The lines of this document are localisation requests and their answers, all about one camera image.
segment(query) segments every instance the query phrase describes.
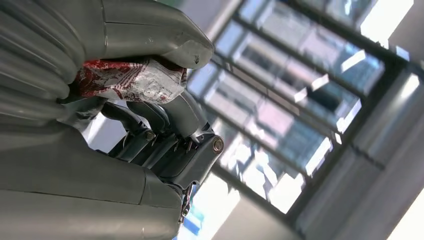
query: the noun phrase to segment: food wrapper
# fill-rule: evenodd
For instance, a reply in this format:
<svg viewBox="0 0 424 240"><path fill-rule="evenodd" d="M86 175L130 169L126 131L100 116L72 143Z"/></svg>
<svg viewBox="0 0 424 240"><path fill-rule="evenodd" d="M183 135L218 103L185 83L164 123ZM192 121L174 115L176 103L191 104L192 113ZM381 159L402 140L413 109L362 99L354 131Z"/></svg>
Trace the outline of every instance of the food wrapper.
<svg viewBox="0 0 424 240"><path fill-rule="evenodd" d="M186 84L187 70L163 59L93 60L83 64L72 91L84 98L166 104Z"/></svg>

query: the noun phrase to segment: red and white wrapper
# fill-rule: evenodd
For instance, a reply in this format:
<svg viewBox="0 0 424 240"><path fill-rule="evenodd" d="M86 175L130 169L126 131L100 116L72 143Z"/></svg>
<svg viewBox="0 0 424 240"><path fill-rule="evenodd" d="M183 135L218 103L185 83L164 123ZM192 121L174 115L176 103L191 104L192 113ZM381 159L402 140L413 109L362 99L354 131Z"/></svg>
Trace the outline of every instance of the red and white wrapper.
<svg viewBox="0 0 424 240"><path fill-rule="evenodd" d="M166 104L186 88L187 70L155 59L141 63L94 60L83 64L74 83L77 94L85 98Z"/></svg>

